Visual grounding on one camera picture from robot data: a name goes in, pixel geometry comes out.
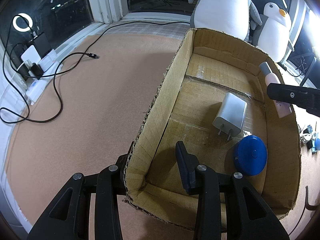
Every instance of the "metal prong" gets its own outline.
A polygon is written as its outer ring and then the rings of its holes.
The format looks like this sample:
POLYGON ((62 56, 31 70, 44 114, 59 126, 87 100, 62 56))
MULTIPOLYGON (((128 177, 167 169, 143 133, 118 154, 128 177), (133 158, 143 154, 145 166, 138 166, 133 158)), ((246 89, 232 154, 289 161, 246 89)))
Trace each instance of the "metal prong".
POLYGON ((218 135, 220 135, 222 127, 223 127, 223 123, 220 125, 220 130, 218 132, 218 135))
POLYGON ((231 133, 232 133, 232 129, 230 129, 230 130, 229 130, 229 133, 228 133, 228 139, 227 139, 227 141, 230 139, 230 137, 231 137, 231 133))

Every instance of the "gray cap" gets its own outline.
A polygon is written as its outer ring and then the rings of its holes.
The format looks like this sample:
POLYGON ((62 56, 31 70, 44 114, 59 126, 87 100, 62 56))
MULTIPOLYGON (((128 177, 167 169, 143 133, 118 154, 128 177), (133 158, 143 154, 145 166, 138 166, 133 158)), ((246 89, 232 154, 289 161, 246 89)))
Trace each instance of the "gray cap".
POLYGON ((268 75, 268 74, 270 74, 270 73, 272 73, 272 71, 271 71, 271 69, 270 69, 270 67, 269 67, 269 65, 268 65, 267 62, 262 62, 262 63, 259 65, 259 68, 260 68, 260 70, 262 71, 262 73, 263 73, 265 76, 268 75))

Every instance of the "small penguin plush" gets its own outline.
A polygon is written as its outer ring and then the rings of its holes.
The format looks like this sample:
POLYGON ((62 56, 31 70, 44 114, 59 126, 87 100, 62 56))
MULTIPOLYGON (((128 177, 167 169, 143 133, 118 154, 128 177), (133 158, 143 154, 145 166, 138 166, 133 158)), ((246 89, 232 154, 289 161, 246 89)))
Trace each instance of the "small penguin plush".
POLYGON ((279 62, 284 57, 287 46, 294 51, 289 39, 290 16, 278 5, 269 2, 264 6, 260 18, 262 20, 261 26, 250 22, 250 27, 254 30, 252 45, 266 52, 274 62, 279 62))
POLYGON ((251 0, 198 0, 191 15, 190 27, 205 27, 248 41, 249 15, 257 25, 262 24, 251 0))

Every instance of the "screw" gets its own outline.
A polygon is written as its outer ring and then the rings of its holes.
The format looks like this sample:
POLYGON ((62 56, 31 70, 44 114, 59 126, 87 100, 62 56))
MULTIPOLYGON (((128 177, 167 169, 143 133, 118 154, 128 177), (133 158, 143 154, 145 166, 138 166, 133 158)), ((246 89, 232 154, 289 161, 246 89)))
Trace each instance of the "screw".
POLYGON ((233 174, 233 176, 234 176, 236 179, 241 179, 241 178, 243 177, 240 172, 235 172, 235 173, 233 174))
POLYGON ((82 177, 82 174, 81 173, 75 173, 75 174, 73 174, 73 179, 81 179, 81 177, 82 177))
POLYGON ((197 166, 197 168, 198 168, 198 170, 200 170, 200 171, 205 171, 205 170, 207 169, 207 166, 205 166, 205 165, 203 165, 203 164, 199 164, 199 165, 197 166))
POLYGON ((117 165, 111 165, 109 167, 109 171, 116 171, 118 169, 118 166, 117 165))

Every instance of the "penguin beak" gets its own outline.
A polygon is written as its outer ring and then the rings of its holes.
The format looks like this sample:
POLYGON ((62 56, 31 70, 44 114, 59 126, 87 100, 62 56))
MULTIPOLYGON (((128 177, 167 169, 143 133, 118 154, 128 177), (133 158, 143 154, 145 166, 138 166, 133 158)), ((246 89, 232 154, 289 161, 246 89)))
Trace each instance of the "penguin beak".
POLYGON ((279 13, 280 13, 283 17, 285 17, 285 11, 284 11, 284 10, 279 9, 279 13))

